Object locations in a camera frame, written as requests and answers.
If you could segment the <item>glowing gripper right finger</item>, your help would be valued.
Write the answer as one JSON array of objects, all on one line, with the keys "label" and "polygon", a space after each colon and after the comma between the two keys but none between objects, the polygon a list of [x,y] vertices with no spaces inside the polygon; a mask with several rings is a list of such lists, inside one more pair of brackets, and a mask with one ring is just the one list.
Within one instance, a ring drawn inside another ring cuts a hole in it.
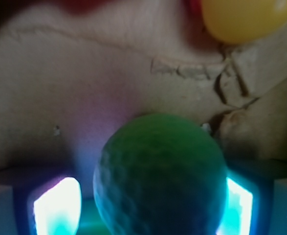
[{"label": "glowing gripper right finger", "polygon": [[287,162],[228,161],[218,235],[287,235]]}]

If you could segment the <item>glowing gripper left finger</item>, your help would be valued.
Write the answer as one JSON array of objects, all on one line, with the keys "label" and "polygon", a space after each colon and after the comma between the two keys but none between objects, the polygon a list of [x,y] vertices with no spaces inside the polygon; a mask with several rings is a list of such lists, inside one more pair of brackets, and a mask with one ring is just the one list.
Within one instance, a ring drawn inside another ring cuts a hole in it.
[{"label": "glowing gripper left finger", "polygon": [[0,168],[0,235],[74,235],[80,183],[61,168]]}]

